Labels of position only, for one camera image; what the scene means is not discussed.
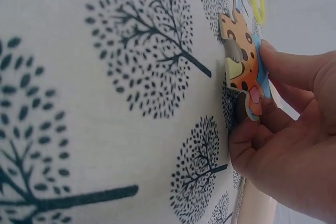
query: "giraffe spots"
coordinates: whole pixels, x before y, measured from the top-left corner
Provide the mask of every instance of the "giraffe spots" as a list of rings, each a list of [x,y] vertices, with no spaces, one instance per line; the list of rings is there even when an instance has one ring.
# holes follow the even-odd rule
[[[245,81],[242,81],[242,85],[241,87],[243,88],[243,90],[247,91],[248,90],[248,86],[247,83]]]
[[[227,37],[236,40],[236,35],[232,30],[227,31]]]
[[[242,54],[243,54],[243,60],[247,61],[248,60],[247,52],[243,48],[242,48]]]
[[[246,37],[247,41],[248,41],[250,44],[253,43],[252,37],[251,37],[251,35],[250,35],[249,33],[245,33],[245,37]]]

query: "fingernail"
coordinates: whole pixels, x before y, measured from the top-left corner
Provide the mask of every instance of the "fingernail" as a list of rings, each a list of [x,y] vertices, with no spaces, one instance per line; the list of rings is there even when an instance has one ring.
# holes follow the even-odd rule
[[[262,39],[261,40],[261,46],[269,51],[276,51],[275,47],[272,46],[271,43],[269,43],[267,40]]]

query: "tree trunk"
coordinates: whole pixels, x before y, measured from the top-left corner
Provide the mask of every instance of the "tree trunk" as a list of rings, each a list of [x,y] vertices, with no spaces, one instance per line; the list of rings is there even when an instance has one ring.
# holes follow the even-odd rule
[[[216,168],[211,169],[211,173],[218,173],[218,172],[221,172],[221,171],[225,170],[226,168],[227,168],[227,164],[217,166]]]
[[[46,212],[55,209],[66,209],[76,206],[83,206],[87,204],[131,197],[137,194],[138,190],[138,186],[129,186],[59,199],[38,200],[37,208],[40,212]]]
[[[192,64],[194,64],[200,71],[205,73],[208,77],[211,78],[211,71],[206,68],[202,63],[200,63],[196,58],[194,58],[191,54],[189,54],[187,51],[183,51],[183,57],[186,58],[188,61],[190,61]]]

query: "finger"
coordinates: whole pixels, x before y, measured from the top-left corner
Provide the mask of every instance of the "finger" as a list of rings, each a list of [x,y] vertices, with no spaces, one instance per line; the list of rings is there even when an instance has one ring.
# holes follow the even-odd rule
[[[267,41],[263,40],[260,54],[266,69],[274,79],[287,85],[314,92],[318,81],[334,54],[315,56],[292,55],[277,52]]]
[[[252,148],[256,151],[263,148],[265,144],[273,137],[273,133],[264,125],[259,125],[257,133],[252,138]]]
[[[261,124],[271,132],[277,133],[290,126],[294,120],[282,109],[278,108],[274,100],[262,99],[263,114],[260,117]]]
[[[314,94],[310,91],[283,84],[272,77],[270,77],[270,80],[279,92],[279,95],[299,114],[315,99]]]
[[[229,136],[229,151],[231,162],[236,171],[246,176],[250,159],[255,154],[252,148],[252,138],[258,127],[258,122],[246,119],[236,127]]]

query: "white fabric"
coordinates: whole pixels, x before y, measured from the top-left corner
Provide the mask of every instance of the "white fabric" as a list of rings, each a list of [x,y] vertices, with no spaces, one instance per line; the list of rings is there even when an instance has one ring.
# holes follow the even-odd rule
[[[116,8],[122,1],[125,6],[131,0],[110,0],[111,4],[107,7],[105,3],[104,9],[99,7],[98,0],[0,0],[0,87],[3,91],[0,100],[12,103],[12,106],[0,107],[0,130],[3,131],[0,139],[0,216],[3,223],[213,224],[222,223],[216,216],[227,218],[232,212],[232,219],[228,218],[227,223],[236,221],[235,206],[241,179],[233,171],[227,148],[227,127],[233,124],[234,98],[223,83],[225,49],[217,39],[218,31],[211,26],[211,18],[225,10],[216,4],[207,5],[206,0],[178,0],[181,1],[180,8],[177,7],[179,3],[171,3],[178,32],[166,26],[168,31],[165,33],[164,26],[159,24],[173,26],[173,23],[156,19],[155,15],[164,17],[160,7],[154,11],[153,7],[148,7],[149,0],[145,0],[146,8],[142,14],[139,2],[136,2],[138,14],[146,24],[151,24],[151,18],[155,19],[152,28],[156,27],[166,37],[185,44],[173,48],[171,40],[158,36],[158,31],[153,30],[156,35],[145,42],[141,38],[136,45],[132,38],[124,47],[122,39],[130,36],[127,30],[138,29],[139,33],[144,33],[150,28],[141,24],[135,13],[129,23],[116,24],[117,19],[121,20],[121,12],[116,13]],[[247,9],[248,16],[245,11],[243,13],[249,28],[261,36],[249,0],[242,1]],[[167,0],[162,2],[163,5],[169,3]],[[231,1],[224,4],[232,10]],[[104,30],[110,25],[112,32]],[[100,32],[93,36],[95,29]],[[108,40],[113,40],[113,45],[109,45]],[[166,57],[178,55],[181,48],[184,56],[178,64],[172,60],[165,63]],[[188,60],[186,53],[204,66],[211,77],[202,67]],[[9,54],[11,60],[5,62]],[[16,69],[20,56],[23,56],[23,63]],[[36,74],[39,67],[44,71]],[[14,87],[15,91],[5,92],[8,87]],[[38,88],[36,93],[31,90],[34,87]],[[148,97],[154,98],[146,105]],[[34,99],[38,98],[41,104],[34,107]],[[45,108],[49,103],[52,108]],[[65,117],[59,115],[61,119],[55,119],[62,111]],[[45,124],[43,130],[41,125],[48,122],[51,126]],[[60,129],[60,126],[66,126],[66,129]],[[181,208],[181,211],[178,214],[174,209],[177,203],[173,202],[181,192],[171,191],[176,189],[176,177],[180,176],[177,172],[183,166],[182,159],[193,159],[192,150],[197,152],[197,146],[203,152],[202,141],[205,139],[212,148],[208,156],[210,169],[225,164],[228,168],[218,172],[209,170],[209,166],[200,168],[200,173],[207,174],[197,185],[194,199],[188,201],[190,206],[187,206],[188,202],[179,205],[177,209]],[[17,150],[17,159],[13,146]],[[46,157],[52,157],[52,162],[45,162]],[[204,183],[208,186],[201,189]],[[127,186],[134,186],[132,197],[112,200],[115,195],[110,198],[98,194],[90,198],[88,195]],[[52,210],[43,207],[46,202]],[[189,216],[182,214],[185,209],[191,212]]]

